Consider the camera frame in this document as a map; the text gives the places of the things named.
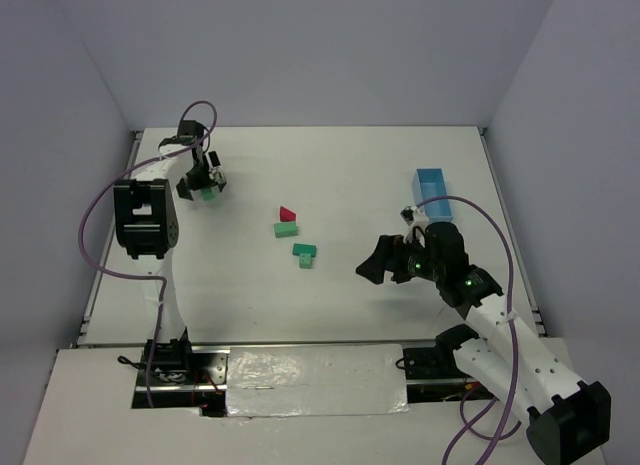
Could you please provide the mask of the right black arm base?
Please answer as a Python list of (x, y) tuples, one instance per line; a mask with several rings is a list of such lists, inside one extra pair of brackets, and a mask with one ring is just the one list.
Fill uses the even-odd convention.
[(478, 387), (482, 399), (492, 395), (476, 379), (455, 365), (453, 352), (479, 335), (467, 325), (457, 325), (440, 333), (432, 345), (404, 347), (395, 367), (404, 372), (410, 404), (460, 401)]

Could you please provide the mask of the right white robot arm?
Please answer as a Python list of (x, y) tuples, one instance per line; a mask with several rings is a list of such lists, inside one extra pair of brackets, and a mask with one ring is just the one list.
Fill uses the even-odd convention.
[(462, 318), (437, 338), (456, 369), (476, 379), (524, 425), (545, 464), (572, 464), (610, 438), (611, 395), (586, 383), (507, 305), (501, 287), (469, 261), (455, 225), (436, 222), (406, 236), (382, 235), (356, 272), (380, 285), (433, 282)]

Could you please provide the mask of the blue plastic box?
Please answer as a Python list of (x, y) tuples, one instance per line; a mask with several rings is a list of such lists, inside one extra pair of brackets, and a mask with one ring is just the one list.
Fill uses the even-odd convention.
[[(447, 196), (446, 183), (441, 168), (419, 168), (412, 181), (414, 203), (416, 205), (433, 197)], [(448, 200), (429, 202), (420, 207), (431, 222), (452, 222), (453, 212)]]

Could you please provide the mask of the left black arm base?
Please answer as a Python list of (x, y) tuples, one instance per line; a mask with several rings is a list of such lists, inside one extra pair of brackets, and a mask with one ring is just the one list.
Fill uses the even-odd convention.
[(136, 372), (133, 409), (194, 409), (205, 417), (227, 415), (229, 353), (199, 348), (187, 338), (168, 344), (145, 344), (138, 359), (117, 362)]

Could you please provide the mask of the small green cube block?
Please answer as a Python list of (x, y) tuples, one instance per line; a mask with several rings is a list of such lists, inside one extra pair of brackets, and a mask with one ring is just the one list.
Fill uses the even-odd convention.
[(212, 201), (217, 197), (217, 190), (213, 188), (203, 188), (200, 190), (200, 195), (203, 201)]

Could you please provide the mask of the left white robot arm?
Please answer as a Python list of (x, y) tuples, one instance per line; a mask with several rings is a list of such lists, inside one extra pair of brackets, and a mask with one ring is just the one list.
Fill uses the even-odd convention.
[(180, 235), (174, 199), (211, 200), (227, 185), (217, 153), (202, 146), (209, 132), (195, 120), (181, 121), (177, 133), (160, 142), (158, 161), (113, 187), (116, 239), (143, 277), (149, 339), (158, 345), (188, 338), (173, 279)]

